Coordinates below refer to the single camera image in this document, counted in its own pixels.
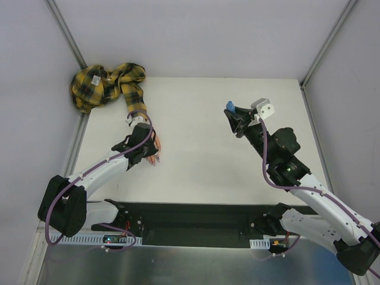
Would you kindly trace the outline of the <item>blue nail polish bottle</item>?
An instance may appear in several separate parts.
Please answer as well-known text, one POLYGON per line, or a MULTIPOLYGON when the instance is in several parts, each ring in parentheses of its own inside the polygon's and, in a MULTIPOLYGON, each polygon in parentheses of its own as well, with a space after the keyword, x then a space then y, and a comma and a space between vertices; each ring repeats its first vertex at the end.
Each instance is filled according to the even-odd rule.
POLYGON ((235 113, 235 112, 236 112, 235 105, 233 104, 232 101, 228 101, 228 102, 227 102, 227 104, 226 104, 226 109, 227 109, 229 112, 232 112, 232 113, 235 113))

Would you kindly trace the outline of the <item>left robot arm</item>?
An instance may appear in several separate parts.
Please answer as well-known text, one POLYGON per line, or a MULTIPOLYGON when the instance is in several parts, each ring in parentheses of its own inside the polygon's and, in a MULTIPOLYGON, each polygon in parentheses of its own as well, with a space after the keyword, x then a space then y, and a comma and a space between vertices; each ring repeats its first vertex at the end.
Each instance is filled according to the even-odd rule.
POLYGON ((94 165, 67 178, 56 175, 50 179, 37 212, 39 220, 65 237, 76 235, 83 227, 107 224, 126 229, 126 209, 120 203, 105 199, 88 199, 106 182, 127 172, 148 156, 157 153, 155 131, 147 123, 138 123, 132 134, 114 145, 94 165))

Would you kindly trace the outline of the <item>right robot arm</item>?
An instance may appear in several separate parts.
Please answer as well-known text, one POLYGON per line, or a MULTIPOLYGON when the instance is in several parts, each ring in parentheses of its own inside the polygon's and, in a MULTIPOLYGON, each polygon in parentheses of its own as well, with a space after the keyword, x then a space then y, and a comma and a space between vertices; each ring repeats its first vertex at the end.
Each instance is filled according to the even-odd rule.
POLYGON ((302 200, 320 216, 310 218, 279 203, 255 228, 271 236, 282 230, 301 235, 332 252, 351 273, 363 276, 370 271, 379 257, 379 223, 352 210, 296 157, 300 145, 292 128, 269 134, 264 121, 274 114, 273 105, 264 100, 244 109, 228 102, 224 114, 235 136, 245 137, 261 156, 266 183, 302 200))

